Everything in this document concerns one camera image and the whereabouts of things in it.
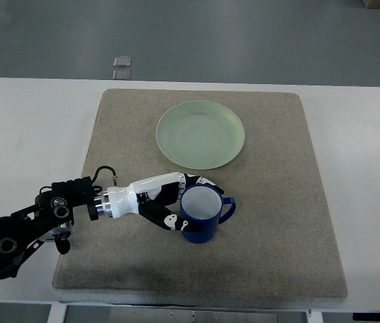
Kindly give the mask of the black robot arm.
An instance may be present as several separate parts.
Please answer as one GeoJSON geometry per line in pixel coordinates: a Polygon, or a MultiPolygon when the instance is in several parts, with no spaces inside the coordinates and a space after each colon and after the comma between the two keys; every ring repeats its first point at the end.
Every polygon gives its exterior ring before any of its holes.
{"type": "Polygon", "coordinates": [[[54,242],[60,254],[69,252],[73,209],[87,207],[92,221],[105,212],[98,205],[102,187],[95,184],[102,170],[111,171],[113,183],[118,182],[114,168],[100,166],[93,178],[42,187],[32,206],[0,217],[0,280],[16,277],[20,267],[45,242],[54,242]]]}

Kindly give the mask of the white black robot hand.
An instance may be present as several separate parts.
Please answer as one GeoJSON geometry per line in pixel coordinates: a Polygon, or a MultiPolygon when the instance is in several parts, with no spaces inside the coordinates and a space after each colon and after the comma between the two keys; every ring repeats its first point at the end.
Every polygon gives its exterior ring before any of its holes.
{"type": "Polygon", "coordinates": [[[168,209],[180,200],[186,189],[196,184],[205,184],[218,194],[224,194],[219,186],[203,176],[171,172],[132,182],[126,187],[109,187],[94,202],[98,215],[117,219],[135,213],[166,230],[198,232],[200,225],[168,209]]]}

